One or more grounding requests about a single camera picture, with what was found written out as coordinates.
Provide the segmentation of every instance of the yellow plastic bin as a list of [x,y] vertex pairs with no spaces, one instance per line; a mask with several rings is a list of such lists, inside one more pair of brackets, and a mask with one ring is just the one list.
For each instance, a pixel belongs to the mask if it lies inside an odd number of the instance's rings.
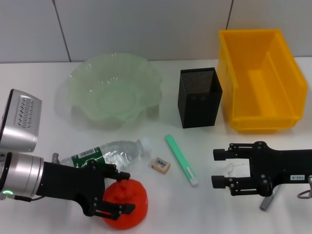
[[302,118],[308,85],[279,29],[221,30],[217,74],[237,130],[278,130]]

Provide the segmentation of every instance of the wall grout line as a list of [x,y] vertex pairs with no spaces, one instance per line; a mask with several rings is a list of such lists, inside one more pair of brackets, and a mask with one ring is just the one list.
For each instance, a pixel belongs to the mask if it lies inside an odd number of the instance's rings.
[[233,8],[233,3],[234,3],[234,0],[232,0],[232,2],[231,2],[230,12],[229,12],[228,21],[226,23],[225,30],[227,30],[228,26],[229,26],[229,22],[230,22],[230,18],[231,18],[231,12],[232,12],[232,8]]
[[64,35],[64,32],[63,32],[62,24],[60,23],[59,13],[58,13],[58,9],[57,9],[57,5],[55,3],[55,0],[52,0],[52,3],[54,5],[55,13],[56,13],[57,18],[58,18],[58,25],[59,25],[59,28],[60,28],[60,32],[62,33],[62,37],[63,37],[63,41],[64,41],[64,44],[65,44],[67,56],[68,56],[69,61],[71,62],[72,60],[71,60],[70,55],[69,55],[69,51],[68,51],[65,35]]

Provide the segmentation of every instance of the green glass bowl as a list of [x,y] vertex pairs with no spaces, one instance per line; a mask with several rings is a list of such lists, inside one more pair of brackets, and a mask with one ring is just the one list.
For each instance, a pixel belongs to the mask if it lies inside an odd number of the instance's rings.
[[159,104],[162,77],[133,54],[103,54],[82,63],[68,80],[69,102],[93,121],[135,119]]

